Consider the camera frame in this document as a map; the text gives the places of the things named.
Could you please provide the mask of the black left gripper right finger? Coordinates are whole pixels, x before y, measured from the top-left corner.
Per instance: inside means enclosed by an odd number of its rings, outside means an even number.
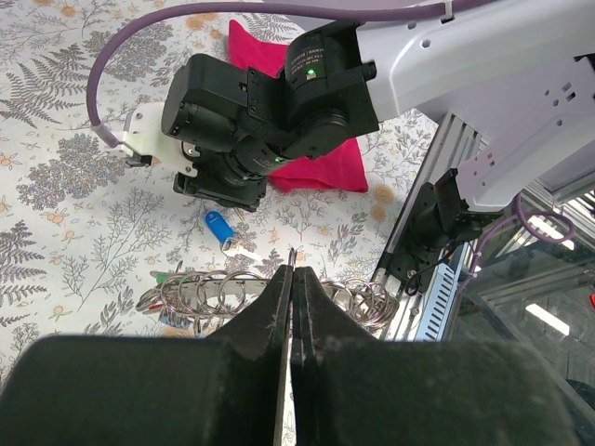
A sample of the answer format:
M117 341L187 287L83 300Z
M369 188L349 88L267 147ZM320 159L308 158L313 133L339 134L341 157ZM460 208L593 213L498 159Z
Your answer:
M300 445L590 445L594 416L512 341L387 342L296 269L291 377Z

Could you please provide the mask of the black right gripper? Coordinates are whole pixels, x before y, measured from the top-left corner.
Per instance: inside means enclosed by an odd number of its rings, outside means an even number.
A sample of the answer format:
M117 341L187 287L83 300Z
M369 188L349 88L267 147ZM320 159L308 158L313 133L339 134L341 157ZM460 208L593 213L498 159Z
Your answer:
M198 175L191 177L186 173L177 173L174 192L248 212L255 212L266 195L265 177L251 180L237 176L220 155L198 158L192 166L197 169Z

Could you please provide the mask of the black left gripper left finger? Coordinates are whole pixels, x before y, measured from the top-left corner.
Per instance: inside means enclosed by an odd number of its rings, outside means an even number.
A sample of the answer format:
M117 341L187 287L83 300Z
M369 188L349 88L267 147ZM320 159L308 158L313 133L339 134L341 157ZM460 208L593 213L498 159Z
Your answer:
M1 393L5 445L277 445L293 270L204 338L48 336Z

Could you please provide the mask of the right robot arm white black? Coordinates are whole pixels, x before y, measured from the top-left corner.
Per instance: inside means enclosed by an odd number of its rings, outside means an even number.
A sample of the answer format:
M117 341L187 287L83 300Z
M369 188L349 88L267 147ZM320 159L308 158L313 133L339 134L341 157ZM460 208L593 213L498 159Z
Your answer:
M371 63L364 110L374 123L453 106L475 124L511 112L480 155L456 174L472 212L501 209L546 173L567 177L594 140L594 5L590 1L460 1L444 8L370 11L216 3L216 11L314 17L354 24L342 55Z

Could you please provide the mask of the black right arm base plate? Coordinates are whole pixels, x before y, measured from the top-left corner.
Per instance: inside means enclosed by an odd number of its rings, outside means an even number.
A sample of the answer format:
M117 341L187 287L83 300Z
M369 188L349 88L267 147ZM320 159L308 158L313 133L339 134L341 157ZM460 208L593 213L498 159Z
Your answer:
M389 273L408 295L425 292L443 249L456 246L463 205L455 181L424 184L390 261Z

